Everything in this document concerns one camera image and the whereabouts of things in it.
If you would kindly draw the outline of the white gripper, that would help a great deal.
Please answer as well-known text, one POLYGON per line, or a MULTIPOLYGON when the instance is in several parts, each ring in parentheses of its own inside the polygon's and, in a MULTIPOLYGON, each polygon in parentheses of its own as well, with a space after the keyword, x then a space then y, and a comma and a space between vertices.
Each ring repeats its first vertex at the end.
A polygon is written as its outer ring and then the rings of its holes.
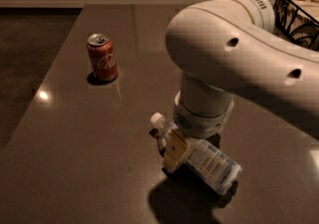
MULTIPOLYGON (((233 97, 225 94, 221 101, 206 99, 195 102, 202 111, 212 108, 213 112, 201 114, 192 112, 181 100, 181 92, 174 98, 173 120, 176 126, 187 136, 197 139, 209 138, 219 133, 227 123, 234 107, 233 97)), ((178 128, 171 129, 165 136, 165 152, 163 155, 163 167, 168 173, 174 173, 185 162, 190 139, 178 128)))

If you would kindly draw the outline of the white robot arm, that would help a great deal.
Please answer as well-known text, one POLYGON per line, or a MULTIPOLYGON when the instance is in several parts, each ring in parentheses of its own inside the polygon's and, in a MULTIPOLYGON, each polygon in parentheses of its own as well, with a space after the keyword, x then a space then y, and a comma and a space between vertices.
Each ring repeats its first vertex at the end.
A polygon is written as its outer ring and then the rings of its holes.
POLYGON ((236 96, 319 136, 319 58, 273 33, 268 0, 211 0, 170 21, 165 46, 181 69, 173 120, 204 139, 221 130, 236 96))

